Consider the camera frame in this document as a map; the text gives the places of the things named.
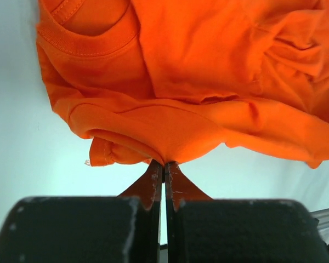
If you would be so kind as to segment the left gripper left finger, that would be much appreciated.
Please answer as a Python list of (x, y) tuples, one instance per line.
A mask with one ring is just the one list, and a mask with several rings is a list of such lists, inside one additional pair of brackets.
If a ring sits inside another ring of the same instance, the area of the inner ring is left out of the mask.
[(0, 230), (0, 262), (158, 262), (162, 165), (116, 197), (26, 197)]

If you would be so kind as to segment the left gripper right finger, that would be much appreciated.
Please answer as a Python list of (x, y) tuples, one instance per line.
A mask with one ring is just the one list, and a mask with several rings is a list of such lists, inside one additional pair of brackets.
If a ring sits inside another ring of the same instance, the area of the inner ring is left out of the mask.
[(213, 199), (165, 165), (169, 262), (329, 262), (305, 206), (290, 199)]

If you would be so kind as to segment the orange t-shirt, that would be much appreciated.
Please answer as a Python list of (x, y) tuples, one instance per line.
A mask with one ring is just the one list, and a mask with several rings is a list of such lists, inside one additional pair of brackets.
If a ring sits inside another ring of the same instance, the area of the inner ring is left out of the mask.
[(329, 160), (329, 1), (39, 1), (52, 110), (92, 166), (220, 144)]

